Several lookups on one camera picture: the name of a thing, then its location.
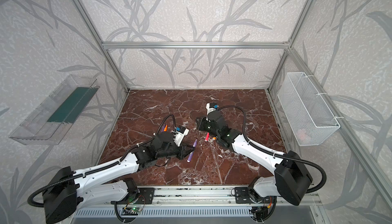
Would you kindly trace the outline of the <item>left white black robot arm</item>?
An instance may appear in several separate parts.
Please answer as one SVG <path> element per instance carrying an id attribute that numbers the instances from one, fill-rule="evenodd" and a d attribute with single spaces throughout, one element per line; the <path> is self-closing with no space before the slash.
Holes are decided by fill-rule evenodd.
<path id="1" fill-rule="evenodd" d="M 128 149 L 123 156 L 86 169 L 65 167 L 48 185 L 27 199 L 30 206 L 43 208 L 46 223 L 65 220 L 78 209 L 100 202 L 118 202 L 129 196 L 131 184 L 112 180 L 155 166 L 160 158 L 184 159 L 195 147 L 182 143 L 187 132 L 161 132 L 150 140 Z"/>

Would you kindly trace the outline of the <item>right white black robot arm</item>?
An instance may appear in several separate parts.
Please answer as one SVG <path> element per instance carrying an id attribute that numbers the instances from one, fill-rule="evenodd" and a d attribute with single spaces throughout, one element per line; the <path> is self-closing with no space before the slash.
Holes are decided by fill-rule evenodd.
<path id="1" fill-rule="evenodd" d="M 244 132 L 229 128 L 220 111 L 199 117 L 196 123 L 198 130 L 216 137 L 219 145 L 250 158 L 272 174 L 256 178 L 248 186 L 255 202 L 261 197 L 280 196 L 298 206 L 305 194 L 320 190 L 327 182 L 321 166 L 301 159 L 294 151 L 276 151 L 249 139 Z"/>

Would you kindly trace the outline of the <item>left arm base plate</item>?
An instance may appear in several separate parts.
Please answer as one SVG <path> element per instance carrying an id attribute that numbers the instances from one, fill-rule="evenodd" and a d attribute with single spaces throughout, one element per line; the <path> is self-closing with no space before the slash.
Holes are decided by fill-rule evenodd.
<path id="1" fill-rule="evenodd" d="M 131 190 L 123 200 L 120 201 L 120 204 L 152 204 L 154 198 L 155 188 L 150 187 L 142 187 L 138 190 Z"/>

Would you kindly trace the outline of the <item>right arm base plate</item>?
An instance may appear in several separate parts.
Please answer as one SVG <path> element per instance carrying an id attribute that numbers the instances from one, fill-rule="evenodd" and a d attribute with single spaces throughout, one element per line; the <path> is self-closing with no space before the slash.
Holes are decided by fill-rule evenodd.
<path id="1" fill-rule="evenodd" d="M 262 202 L 262 197 L 249 187 L 235 187 L 233 195 L 237 204 L 258 204 Z"/>

